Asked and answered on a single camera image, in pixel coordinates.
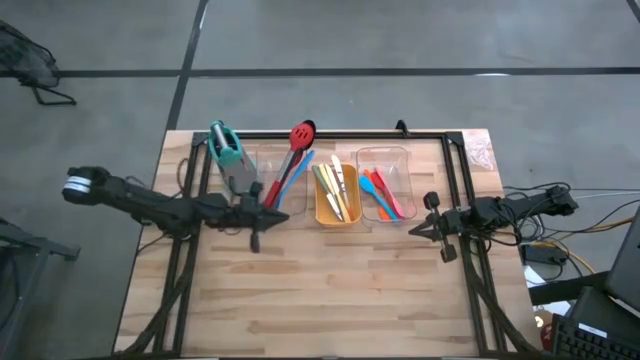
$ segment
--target red slotted spoon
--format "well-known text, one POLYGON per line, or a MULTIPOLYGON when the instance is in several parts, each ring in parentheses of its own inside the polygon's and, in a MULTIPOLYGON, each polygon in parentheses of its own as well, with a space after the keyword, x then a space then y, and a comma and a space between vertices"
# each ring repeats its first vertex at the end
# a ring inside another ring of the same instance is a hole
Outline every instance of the red slotted spoon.
POLYGON ((289 134, 289 143, 291 147, 287 156, 284 158, 284 162, 280 167, 276 180, 271 185, 269 193, 267 194, 264 204, 267 207, 273 207, 282 190, 282 184, 287 180, 291 169, 300 162, 302 158, 302 152, 309 149, 313 144, 313 139, 316 136, 316 126, 311 120, 305 120, 304 122, 296 125, 289 134))

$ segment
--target black floor stripe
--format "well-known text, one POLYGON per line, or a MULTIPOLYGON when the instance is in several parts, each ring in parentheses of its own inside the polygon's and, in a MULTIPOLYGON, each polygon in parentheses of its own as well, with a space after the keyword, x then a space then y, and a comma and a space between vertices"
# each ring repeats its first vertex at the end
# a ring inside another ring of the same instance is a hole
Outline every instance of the black floor stripe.
POLYGON ((333 69, 202 69, 194 78, 291 78, 379 76, 554 76, 638 75, 640 67, 544 68, 333 68, 333 69))
POLYGON ((198 40, 200 39, 201 26, 204 22, 204 16, 207 10, 208 3, 209 0, 200 0, 200 2, 198 3, 196 17, 193 21, 193 27, 191 28, 191 36, 189 37, 189 45, 187 45, 187 51, 184 54, 182 70, 180 72, 180 77, 178 78, 176 92, 173 95, 173 101, 171 102, 171 109, 169 110, 169 118, 167 119, 165 130, 175 130, 178 126, 178 118, 180 117, 180 110, 182 109, 184 94, 187 90, 187 83, 189 82, 191 66, 193 66, 193 59, 196 55, 196 48, 198 47, 198 40))
POLYGON ((633 15, 636 16, 636 20, 640 22, 640 7, 638 6, 638 3, 636 2, 636 0, 627 0, 627 4, 629 4, 629 7, 631 8, 633 15))
MULTIPOLYGON (((185 57, 185 70, 65 70, 62 78, 172 78, 179 77, 182 95, 187 78, 313 78, 385 76, 562 76, 639 75, 640 67, 530 67, 530 68, 317 68, 317 69, 195 69, 195 47, 185 57)), ((0 78, 13 77, 0 71, 0 78)))

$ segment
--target white label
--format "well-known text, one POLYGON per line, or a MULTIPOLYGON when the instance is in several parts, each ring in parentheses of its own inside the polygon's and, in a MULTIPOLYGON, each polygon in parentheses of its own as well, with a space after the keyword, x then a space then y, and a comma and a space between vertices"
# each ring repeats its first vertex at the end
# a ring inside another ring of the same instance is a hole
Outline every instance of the white label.
POLYGON ((84 186, 84 185, 80 185, 80 184, 66 183, 64 185, 64 188, 65 189, 69 189, 69 190, 80 191, 80 192, 83 192, 85 194, 89 193, 89 188, 84 186))
POLYGON ((590 333, 592 333, 592 334, 594 334, 594 335, 602 336, 602 337, 603 337, 603 338, 605 338, 605 339, 607 338, 607 333, 606 333, 606 332, 604 332, 604 331, 602 331, 602 330, 598 330, 598 329, 596 329, 596 328, 592 328, 592 327, 591 327, 591 326, 589 326, 589 325, 585 325, 585 324, 582 324, 582 323, 578 323, 578 327, 579 327, 580 329, 582 329, 582 330, 584 330, 584 331, 588 331, 588 332, 590 332, 590 333))
POLYGON ((80 176, 69 176, 69 179, 67 179, 68 182, 74 182, 76 184, 81 184, 81 185, 91 185, 91 180, 87 179, 87 178, 83 178, 80 176))

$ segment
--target wooden table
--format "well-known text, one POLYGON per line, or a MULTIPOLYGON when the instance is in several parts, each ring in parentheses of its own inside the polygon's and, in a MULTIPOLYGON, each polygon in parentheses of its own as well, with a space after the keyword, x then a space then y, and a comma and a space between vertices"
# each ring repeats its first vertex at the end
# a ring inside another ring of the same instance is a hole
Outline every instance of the wooden table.
MULTIPOLYGON (((188 157, 192 133, 167 133, 156 191, 178 191, 176 168, 188 157)), ((489 136, 487 130, 466 130, 465 137, 468 135, 489 136)), ((254 140, 243 144, 254 154, 258 148, 284 142, 254 140)), ((303 186, 302 195, 298 193, 307 202, 306 211, 263 234, 260 254, 249 251, 248 230, 232 236, 203 228, 184 356, 477 354, 462 261, 445 264, 440 260, 439 244, 407 234, 427 215, 422 206, 426 192, 438 192, 441 211, 451 207, 440 143, 317 140, 313 163, 329 163, 330 155, 336 153, 341 161, 355 166, 357 150, 369 146, 401 146, 409 152, 417 216, 401 226, 363 221, 342 230, 322 228, 314 219, 314 182, 309 176, 306 189, 303 186)), ((483 167, 470 162, 476 196, 502 195, 490 142, 487 150, 485 160, 490 164, 483 167)), ((461 178, 458 173, 458 187, 464 191, 461 178)), ((210 179, 209 191, 223 190, 215 166, 210 179)), ((157 229, 147 228, 140 245, 159 234, 157 229)), ((115 350, 129 345, 157 310, 170 248, 170 241, 162 240, 138 256, 115 350)), ((539 347, 517 250, 495 245, 489 257, 500 305, 528 341, 539 347)), ((486 309, 483 318, 489 344, 493 344, 486 309)), ((171 339, 172 326, 169 329, 171 339)))

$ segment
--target gray floor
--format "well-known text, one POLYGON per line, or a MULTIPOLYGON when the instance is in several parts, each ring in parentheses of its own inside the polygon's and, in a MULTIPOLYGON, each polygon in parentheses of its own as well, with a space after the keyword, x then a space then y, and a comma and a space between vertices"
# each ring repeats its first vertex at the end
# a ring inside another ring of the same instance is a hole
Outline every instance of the gray floor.
MULTIPOLYGON (((179 69, 198 0, 5 0, 0 19, 65 70, 179 69)), ((194 68, 638 66, 640 24, 624 0, 211 0, 194 68)), ((126 215, 65 203, 69 166, 151 182, 176 79, 63 79, 77 107, 44 108, 0 79, 0 214, 83 248, 47 269, 25 359, 106 355, 140 232, 126 215)), ((505 184, 638 187, 635 76, 193 79, 178 129, 486 127, 505 184)), ((574 196, 586 193, 575 192, 574 196)), ((634 197, 580 201, 586 227, 634 197)), ((633 206, 618 214, 630 216, 633 206)), ((607 270, 625 229, 567 242, 607 270)), ((557 269, 537 267, 544 276, 557 269)), ((564 277, 576 276, 567 267, 564 277)))

